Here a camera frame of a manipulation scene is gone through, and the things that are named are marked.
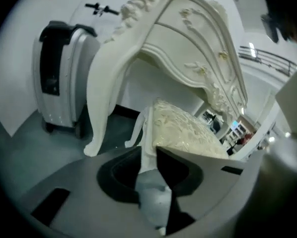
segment damask fabric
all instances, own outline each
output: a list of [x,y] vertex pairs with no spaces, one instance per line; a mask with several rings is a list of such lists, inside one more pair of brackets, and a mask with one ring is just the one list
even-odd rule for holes
[[200,119],[161,99],[155,100],[153,110],[153,146],[228,159],[219,140]]

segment floor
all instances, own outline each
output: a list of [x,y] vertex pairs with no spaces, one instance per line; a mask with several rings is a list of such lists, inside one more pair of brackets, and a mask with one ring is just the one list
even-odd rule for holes
[[[18,200],[38,182],[73,161],[87,158],[83,149],[92,139],[89,119],[82,140],[69,130],[47,134],[41,116],[34,112],[11,138],[0,123],[0,181],[7,195]],[[133,131],[135,119],[112,114],[99,153],[124,147]]]

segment suitcase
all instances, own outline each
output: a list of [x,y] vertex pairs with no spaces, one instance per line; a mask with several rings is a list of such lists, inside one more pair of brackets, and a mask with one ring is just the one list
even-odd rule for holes
[[93,28],[50,21],[35,38],[32,57],[33,82],[42,126],[75,128],[82,138],[81,113],[86,104],[89,68],[100,48]]

